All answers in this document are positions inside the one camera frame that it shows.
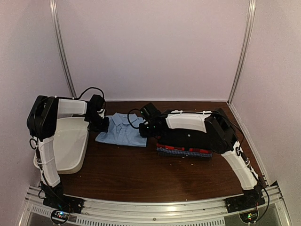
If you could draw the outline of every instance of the wooden table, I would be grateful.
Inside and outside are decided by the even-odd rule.
[[[127,113],[147,102],[108,102],[107,115]],[[213,110],[221,107],[236,122],[225,102],[153,102],[160,110]],[[95,142],[90,133],[82,169],[61,175],[66,194],[86,198],[127,202],[191,201],[242,193],[240,182],[226,160],[218,154],[212,159],[160,157],[156,140],[147,147],[108,145]],[[260,173],[246,141],[242,148]]]

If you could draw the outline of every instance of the ventilation grille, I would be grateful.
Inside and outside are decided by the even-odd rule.
[[[32,212],[43,215],[45,217],[50,217],[51,212],[43,207],[40,206],[33,206]]]
[[[92,220],[92,219],[85,219],[81,217],[77,217],[76,223],[82,226],[134,226],[132,224],[112,224],[112,223],[104,223],[103,221]],[[202,220],[193,224],[160,224],[166,226],[226,226],[224,218],[216,218],[213,220]]]

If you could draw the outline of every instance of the white wall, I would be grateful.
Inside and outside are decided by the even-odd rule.
[[[294,226],[301,225],[301,1],[257,1],[246,64],[234,98],[277,180]]]
[[[39,94],[69,95],[49,1],[2,0],[0,7],[0,225],[16,225],[39,175],[26,119]]]
[[[58,1],[77,93],[98,86],[107,100],[227,100],[248,4],[248,0]]]

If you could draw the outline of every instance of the robotic arm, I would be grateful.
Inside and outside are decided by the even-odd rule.
[[[265,203],[262,197],[265,182],[252,168],[240,147],[232,123],[221,108],[215,111],[174,110],[161,113],[149,103],[140,112],[145,119],[139,125],[142,137],[157,137],[160,144],[174,144],[170,146],[212,150],[225,158],[243,189],[243,195],[226,199],[228,212],[257,210],[258,205]],[[245,223],[254,223],[257,217],[258,213],[247,214],[242,215],[241,219]]]
[[[38,96],[27,119],[27,127],[35,141],[37,163],[41,172],[41,188],[45,192],[44,205],[80,213],[82,199],[63,195],[63,185],[56,170],[53,151],[53,136],[57,116],[60,114],[85,115],[88,130],[107,131],[109,119],[99,115],[104,99],[93,95],[90,101],[65,97]]]

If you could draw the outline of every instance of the folded blue shirt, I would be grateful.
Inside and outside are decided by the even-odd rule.
[[[141,137],[139,130],[131,127],[127,120],[127,114],[115,113],[108,118],[110,121],[108,132],[98,134],[95,141],[106,144],[146,147],[147,138]],[[129,118],[135,127],[139,127],[139,124],[144,122],[143,118],[137,117],[136,114],[130,114]]]

